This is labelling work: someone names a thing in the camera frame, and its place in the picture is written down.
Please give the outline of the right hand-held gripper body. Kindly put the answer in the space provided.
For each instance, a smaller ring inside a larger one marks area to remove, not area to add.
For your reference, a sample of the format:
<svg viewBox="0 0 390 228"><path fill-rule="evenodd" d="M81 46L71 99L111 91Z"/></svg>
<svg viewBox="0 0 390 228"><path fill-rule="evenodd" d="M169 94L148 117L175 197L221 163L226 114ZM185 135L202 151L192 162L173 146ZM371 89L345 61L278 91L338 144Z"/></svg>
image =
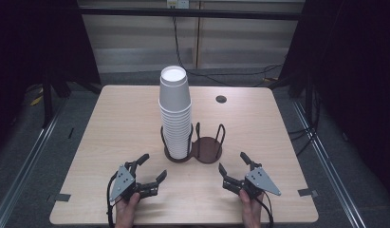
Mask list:
<svg viewBox="0 0 390 228"><path fill-rule="evenodd" d="M250 171L245 175L243 180L237 180L228 174L223 179L222 187L228 191L239 194L243 189L247 192L251 200L257 198L264 192L272 193L276 196L281 195L281 191L263 169L260 163L252 163Z"/></svg>

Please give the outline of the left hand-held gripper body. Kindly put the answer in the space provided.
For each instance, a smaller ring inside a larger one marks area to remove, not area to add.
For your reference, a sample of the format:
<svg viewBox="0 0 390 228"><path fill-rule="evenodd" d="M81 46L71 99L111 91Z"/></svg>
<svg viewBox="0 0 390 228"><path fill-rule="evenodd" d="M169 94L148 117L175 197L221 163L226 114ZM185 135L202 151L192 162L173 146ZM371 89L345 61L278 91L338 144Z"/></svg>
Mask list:
<svg viewBox="0 0 390 228"><path fill-rule="evenodd" d="M158 194L159 178L149 183L139 183L136 180L136 169L142 161L126 162L119 167L112 181L112 189L108 193L108 200L116 202L117 199L130 200L135 193L140 199L153 197Z"/></svg>

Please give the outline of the dark brown double cup holder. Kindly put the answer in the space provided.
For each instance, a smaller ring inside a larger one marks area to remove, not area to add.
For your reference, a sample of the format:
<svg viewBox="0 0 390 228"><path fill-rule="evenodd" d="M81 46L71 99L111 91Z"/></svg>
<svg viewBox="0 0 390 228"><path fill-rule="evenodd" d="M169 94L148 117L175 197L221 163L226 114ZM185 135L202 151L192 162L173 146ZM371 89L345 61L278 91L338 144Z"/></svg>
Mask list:
<svg viewBox="0 0 390 228"><path fill-rule="evenodd" d="M216 136L214 138L201 137L200 123L197 123L195 126L191 126L187 143L188 148L185 151L185 156L181 159L175 159L172 157L163 134L163 127L160 128L160 135L164 145L164 154L169 161L183 163L191 158L195 158L199 162L211 164L217 162L222 155L222 145L225 140L226 129L221 123L217 128Z"/></svg>

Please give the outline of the stack of white paper cups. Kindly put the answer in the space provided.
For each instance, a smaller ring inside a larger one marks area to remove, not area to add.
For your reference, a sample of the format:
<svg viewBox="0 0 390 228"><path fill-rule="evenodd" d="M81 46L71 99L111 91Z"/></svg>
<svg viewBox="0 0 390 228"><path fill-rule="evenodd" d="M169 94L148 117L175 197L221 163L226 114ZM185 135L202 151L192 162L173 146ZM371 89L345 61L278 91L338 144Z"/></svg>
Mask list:
<svg viewBox="0 0 390 228"><path fill-rule="evenodd" d="M169 156L182 160L188 156L192 132L192 100L182 67L168 66L161 71L158 104Z"/></svg>

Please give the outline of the person's left hand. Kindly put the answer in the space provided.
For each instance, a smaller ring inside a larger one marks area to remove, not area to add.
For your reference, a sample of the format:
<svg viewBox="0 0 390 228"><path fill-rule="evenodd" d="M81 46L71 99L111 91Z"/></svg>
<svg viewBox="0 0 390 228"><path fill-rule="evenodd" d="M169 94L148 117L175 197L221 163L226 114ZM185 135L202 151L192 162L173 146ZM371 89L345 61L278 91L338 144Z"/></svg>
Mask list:
<svg viewBox="0 0 390 228"><path fill-rule="evenodd" d="M123 198L117 199L115 228L133 228L135 212L139 200L139 193L134 193L130 200L125 200Z"/></svg>

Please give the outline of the person's right hand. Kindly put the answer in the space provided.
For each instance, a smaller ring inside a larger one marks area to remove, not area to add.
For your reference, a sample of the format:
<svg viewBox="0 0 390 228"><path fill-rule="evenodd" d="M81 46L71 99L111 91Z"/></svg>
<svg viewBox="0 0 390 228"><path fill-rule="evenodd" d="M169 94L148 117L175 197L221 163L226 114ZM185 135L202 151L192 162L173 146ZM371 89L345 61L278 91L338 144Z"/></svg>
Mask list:
<svg viewBox="0 0 390 228"><path fill-rule="evenodd" d="M245 190L240 190L239 198L242 202L242 221L245 228L261 228L262 205L259 201L262 201L263 197L264 195L261 194L256 199L250 199Z"/></svg>

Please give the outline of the grey tape strip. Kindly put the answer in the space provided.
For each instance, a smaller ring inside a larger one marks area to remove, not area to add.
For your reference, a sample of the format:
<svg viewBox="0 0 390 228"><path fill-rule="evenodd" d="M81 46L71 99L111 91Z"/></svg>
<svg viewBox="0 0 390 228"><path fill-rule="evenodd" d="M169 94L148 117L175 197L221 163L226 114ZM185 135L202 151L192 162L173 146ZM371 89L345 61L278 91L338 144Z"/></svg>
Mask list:
<svg viewBox="0 0 390 228"><path fill-rule="evenodd" d="M69 194L54 194L54 195L49 195L46 199L47 202L55 202L55 201L64 201L68 202L70 199Z"/></svg>
<svg viewBox="0 0 390 228"><path fill-rule="evenodd" d="M298 194L300 197L304 197L304 196L312 196L313 198L317 197L318 196L318 193L316 190L311 190L309 188L306 188L306 189L299 189L298 190Z"/></svg>

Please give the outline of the dark curtain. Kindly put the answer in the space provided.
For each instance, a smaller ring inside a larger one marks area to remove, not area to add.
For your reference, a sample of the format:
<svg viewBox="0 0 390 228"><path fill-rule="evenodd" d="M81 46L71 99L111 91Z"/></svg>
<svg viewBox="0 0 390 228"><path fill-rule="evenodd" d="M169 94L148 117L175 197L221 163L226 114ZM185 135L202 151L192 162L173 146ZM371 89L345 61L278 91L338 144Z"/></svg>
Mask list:
<svg viewBox="0 0 390 228"><path fill-rule="evenodd" d="M29 86L101 82L78 0L0 0L0 148Z"/></svg>
<svg viewBox="0 0 390 228"><path fill-rule="evenodd" d="M390 0L305 0L281 77L314 84L390 193Z"/></svg>

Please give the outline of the black horizontal bar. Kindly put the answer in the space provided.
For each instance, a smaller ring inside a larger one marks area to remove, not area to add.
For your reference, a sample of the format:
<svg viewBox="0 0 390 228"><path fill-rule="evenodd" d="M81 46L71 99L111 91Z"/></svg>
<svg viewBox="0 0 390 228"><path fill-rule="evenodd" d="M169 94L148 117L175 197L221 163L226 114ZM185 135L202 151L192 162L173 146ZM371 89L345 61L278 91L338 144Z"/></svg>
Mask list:
<svg viewBox="0 0 390 228"><path fill-rule="evenodd" d="M210 9L131 9L131 8L79 8L81 14L90 15L129 15L129 16L168 16L168 17L197 17L197 18L230 18L256 20L298 21L303 18L300 13L286 12L257 12L237 10Z"/></svg>

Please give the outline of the metal floor rail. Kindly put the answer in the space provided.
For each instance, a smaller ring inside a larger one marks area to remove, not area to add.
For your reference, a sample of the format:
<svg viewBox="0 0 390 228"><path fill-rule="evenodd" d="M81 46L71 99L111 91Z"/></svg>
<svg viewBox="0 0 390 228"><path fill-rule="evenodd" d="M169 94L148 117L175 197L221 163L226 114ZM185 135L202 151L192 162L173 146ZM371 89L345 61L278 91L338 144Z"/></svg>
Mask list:
<svg viewBox="0 0 390 228"><path fill-rule="evenodd" d="M59 120L61 113L65 108L67 99L63 99L59 107L56 109L53 117L51 117L47 125L41 129L40 134L31 147L28 156L21 166L15 180L12 182L9 191L0 203L0 228L4 228L9 220L12 210L19 200L20 195L29 179L32 169L39 160L44 148L46 147L47 141L49 140L52 132Z"/></svg>
<svg viewBox="0 0 390 228"><path fill-rule="evenodd" d="M301 121L301 124L306 131L309 143L312 145L330 184L342 206L344 212L353 228L367 228L363 221L362 215L356 206L351 195L344 186L342 179L340 178L337 169L328 156L325 147L320 140L317 132L312 128L312 125L306 120L306 111L302 104L298 101L293 102L294 109Z"/></svg>

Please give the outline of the black stand post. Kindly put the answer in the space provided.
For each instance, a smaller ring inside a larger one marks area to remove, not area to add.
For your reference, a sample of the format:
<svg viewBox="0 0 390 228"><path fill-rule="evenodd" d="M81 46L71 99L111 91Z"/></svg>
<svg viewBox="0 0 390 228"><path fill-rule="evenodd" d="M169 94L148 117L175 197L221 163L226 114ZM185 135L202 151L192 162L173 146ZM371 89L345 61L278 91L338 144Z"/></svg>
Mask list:
<svg viewBox="0 0 390 228"><path fill-rule="evenodd" d="M50 74L46 72L43 76L43 99L44 99L44 123L43 128L46 128L53 116L52 98L51 98L51 80Z"/></svg>

